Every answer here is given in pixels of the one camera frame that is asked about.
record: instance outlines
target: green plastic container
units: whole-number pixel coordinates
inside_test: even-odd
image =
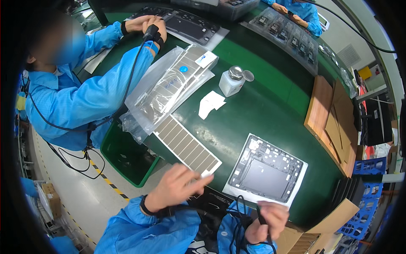
[[[114,120],[101,144],[101,154],[127,181],[137,188],[144,186],[159,157],[152,156]]]

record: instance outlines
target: blue sticker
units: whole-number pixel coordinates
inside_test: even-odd
[[[186,66],[181,66],[181,67],[179,68],[179,71],[180,71],[180,72],[187,72],[187,71],[188,71],[188,68],[187,68]]]

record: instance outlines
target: wrist strap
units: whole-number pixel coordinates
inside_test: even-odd
[[[158,219],[164,218],[164,217],[171,217],[171,216],[174,214],[170,206],[169,206],[169,207],[166,207],[166,208],[164,208],[164,209],[161,209],[161,210],[159,210],[159,211],[156,212],[156,213],[151,212],[151,211],[148,210],[148,209],[146,208],[146,206],[145,206],[145,198],[146,198],[147,196],[148,196],[148,195],[145,195],[145,196],[141,199],[141,203],[140,203],[140,207],[142,208],[142,210],[143,210],[146,214],[148,214],[148,215],[150,215],[150,216],[156,216]]]
[[[127,32],[127,30],[125,28],[125,23],[126,23],[126,21],[123,21],[121,23],[121,32],[123,33],[123,35],[128,35],[128,32]]]
[[[161,49],[164,47],[164,39],[162,39],[161,34],[159,32],[156,33],[153,41],[158,43],[159,51],[161,51]]]

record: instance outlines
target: plastic bag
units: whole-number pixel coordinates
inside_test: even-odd
[[[196,43],[181,52],[176,48],[173,54],[167,56],[168,54],[162,57],[165,60],[158,60],[149,68],[152,70],[141,78],[137,90],[134,89],[125,101],[147,135],[173,112],[173,106],[178,104],[185,94],[190,95],[189,90],[194,90],[203,73],[214,67],[218,61],[218,56],[211,52],[207,54],[207,49]],[[206,60],[210,59],[210,62],[201,67],[195,61],[205,58],[205,55],[208,56]]]
[[[344,70],[343,68],[340,68],[340,70],[341,70],[341,77],[343,78],[347,87],[350,89],[350,98],[352,99],[352,98],[358,96],[358,93],[355,90],[355,87],[352,85],[352,82],[351,82],[350,78],[348,77],[346,70]]]
[[[172,106],[170,111],[159,121],[157,122],[156,126],[159,126],[162,121],[164,121],[170,114],[172,114],[185,100],[194,93],[197,89],[199,89],[206,81],[214,77],[215,75],[210,71],[206,70],[198,80],[195,80],[194,84],[191,84],[191,88],[188,89],[184,93],[184,95],[177,100],[175,105]],[[135,117],[132,115],[130,111],[120,116],[120,120],[122,122],[122,127],[124,132],[129,132],[133,136],[134,140],[138,144],[142,144],[147,136],[150,135],[145,132],[145,130],[141,127],[141,125],[137,122]]]

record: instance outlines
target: gray floor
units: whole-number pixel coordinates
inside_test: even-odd
[[[161,159],[156,166],[157,170],[149,177],[145,186],[135,188],[106,161],[103,173],[107,179],[98,177],[92,180],[63,164],[32,126],[30,132],[32,137],[32,141],[29,140],[30,152],[33,155],[37,178],[41,180],[42,176],[45,181],[53,184],[65,208],[63,217],[73,229],[77,229],[84,235],[91,249],[95,248],[94,243],[99,242],[106,228],[107,220],[127,205],[127,200],[119,193],[123,193],[129,198],[148,194],[158,184],[165,171],[171,167]],[[69,152],[76,156],[83,156],[82,152]],[[89,152],[89,156],[101,169],[102,159],[93,151]],[[77,169],[88,167],[89,161],[87,160],[76,159],[69,155],[65,157]],[[86,173],[92,177],[98,174],[93,167]]]

